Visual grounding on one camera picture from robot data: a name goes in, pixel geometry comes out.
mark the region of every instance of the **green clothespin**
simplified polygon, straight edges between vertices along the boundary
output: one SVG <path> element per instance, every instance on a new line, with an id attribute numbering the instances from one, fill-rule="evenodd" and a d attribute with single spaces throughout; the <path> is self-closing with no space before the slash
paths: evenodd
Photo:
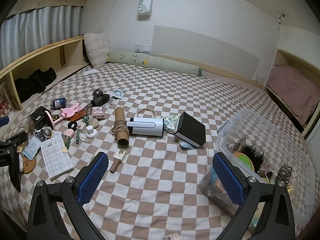
<path id="1" fill-rule="evenodd" d="M 79 131 L 77 131 L 77 137 L 76 137 L 76 144 L 79 144 L 79 140 L 80 140 L 80 138 L 79 138 Z"/>
<path id="2" fill-rule="evenodd" d="M 89 125 L 89 115 L 83 115 L 82 120 L 87 126 Z"/>
<path id="3" fill-rule="evenodd" d="M 66 148 L 69 150 L 71 138 L 69 137 L 67 143 L 65 144 Z"/>

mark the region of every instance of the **white speaker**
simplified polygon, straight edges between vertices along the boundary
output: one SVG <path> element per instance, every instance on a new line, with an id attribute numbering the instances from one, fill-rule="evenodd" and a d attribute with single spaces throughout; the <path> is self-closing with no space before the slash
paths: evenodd
<path id="1" fill-rule="evenodd" d="M 137 118 L 127 121 L 131 134 L 163 136 L 163 118 Z"/>

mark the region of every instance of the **curtain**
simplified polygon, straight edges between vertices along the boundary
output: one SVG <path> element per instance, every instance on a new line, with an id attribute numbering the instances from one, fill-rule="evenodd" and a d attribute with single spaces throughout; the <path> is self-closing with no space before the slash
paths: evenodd
<path id="1" fill-rule="evenodd" d="M 80 34 L 82 6 L 48 6 L 16 14 L 0 30 L 0 67 L 51 43 Z"/>

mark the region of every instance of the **spring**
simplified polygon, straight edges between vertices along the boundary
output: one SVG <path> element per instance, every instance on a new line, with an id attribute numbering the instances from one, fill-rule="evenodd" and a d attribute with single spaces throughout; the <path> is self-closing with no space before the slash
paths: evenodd
<path id="1" fill-rule="evenodd" d="M 276 181 L 281 180 L 287 186 L 292 173 L 292 167 L 285 164 L 279 169 L 278 175 L 276 176 Z"/>

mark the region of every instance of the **radiator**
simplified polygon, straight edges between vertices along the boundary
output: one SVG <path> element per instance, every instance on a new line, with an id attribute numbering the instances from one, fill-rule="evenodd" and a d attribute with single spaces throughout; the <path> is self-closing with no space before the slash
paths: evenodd
<path id="1" fill-rule="evenodd" d="M 311 160 L 314 164 L 314 168 L 320 176 L 320 119 L 306 139 L 306 143 L 310 149 Z"/>

